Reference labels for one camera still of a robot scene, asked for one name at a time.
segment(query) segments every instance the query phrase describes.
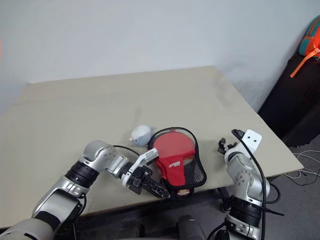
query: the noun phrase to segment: backpack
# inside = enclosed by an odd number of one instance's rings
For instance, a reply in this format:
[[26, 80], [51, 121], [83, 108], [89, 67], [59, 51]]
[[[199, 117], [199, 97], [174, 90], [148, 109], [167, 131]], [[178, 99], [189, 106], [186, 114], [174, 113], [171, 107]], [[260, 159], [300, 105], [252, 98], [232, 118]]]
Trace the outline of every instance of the backpack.
[[320, 15], [317, 16], [310, 26], [308, 27], [306, 34], [300, 44], [299, 54], [305, 56], [301, 63], [296, 67], [293, 73], [290, 75], [293, 78], [299, 69], [310, 58], [320, 58]]

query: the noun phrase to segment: stuffed animal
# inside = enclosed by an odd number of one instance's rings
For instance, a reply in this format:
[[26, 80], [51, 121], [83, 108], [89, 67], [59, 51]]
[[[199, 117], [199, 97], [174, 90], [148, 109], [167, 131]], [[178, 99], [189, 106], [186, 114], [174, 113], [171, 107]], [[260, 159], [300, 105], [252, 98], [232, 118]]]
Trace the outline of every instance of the stuffed animal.
[[152, 137], [152, 128], [146, 125], [139, 125], [131, 132], [129, 141], [137, 146], [145, 146]]

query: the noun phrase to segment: table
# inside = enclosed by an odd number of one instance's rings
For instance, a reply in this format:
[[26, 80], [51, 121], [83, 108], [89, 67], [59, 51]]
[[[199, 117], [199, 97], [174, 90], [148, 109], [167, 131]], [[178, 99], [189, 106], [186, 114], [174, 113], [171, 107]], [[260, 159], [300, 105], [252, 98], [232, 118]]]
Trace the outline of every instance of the table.
[[[0, 227], [29, 218], [90, 141], [132, 147], [130, 133], [141, 124], [155, 130], [185, 127], [195, 134], [207, 173], [197, 191], [233, 183], [217, 146], [222, 137], [236, 141], [234, 128], [262, 135], [255, 156], [266, 177], [303, 168], [213, 66], [34, 83], [1, 118]], [[98, 177], [87, 199], [84, 213], [156, 200], [122, 187], [108, 173]]]

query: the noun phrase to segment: white wall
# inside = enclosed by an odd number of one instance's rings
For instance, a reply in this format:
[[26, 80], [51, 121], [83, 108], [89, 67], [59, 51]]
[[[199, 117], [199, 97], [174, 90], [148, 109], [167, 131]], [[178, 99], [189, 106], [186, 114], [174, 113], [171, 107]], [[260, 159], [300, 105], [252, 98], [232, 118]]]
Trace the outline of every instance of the white wall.
[[319, 0], [0, 0], [1, 104], [26, 83], [215, 65], [256, 111]]

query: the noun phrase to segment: orange strap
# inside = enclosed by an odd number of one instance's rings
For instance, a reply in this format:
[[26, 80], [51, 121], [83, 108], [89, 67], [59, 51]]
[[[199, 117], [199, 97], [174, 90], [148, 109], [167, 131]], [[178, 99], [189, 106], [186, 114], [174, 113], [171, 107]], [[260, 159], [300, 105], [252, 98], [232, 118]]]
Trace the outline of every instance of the orange strap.
[[305, 64], [305, 62], [308, 59], [312, 58], [317, 53], [320, 53], [319, 48], [315, 48], [312, 52], [310, 52], [307, 56], [305, 56], [305, 58], [300, 62], [300, 64], [296, 67], [296, 69], [293, 71], [293, 73], [291, 73], [290, 77], [293, 78], [297, 74], [297, 72], [300, 70], [300, 68]]

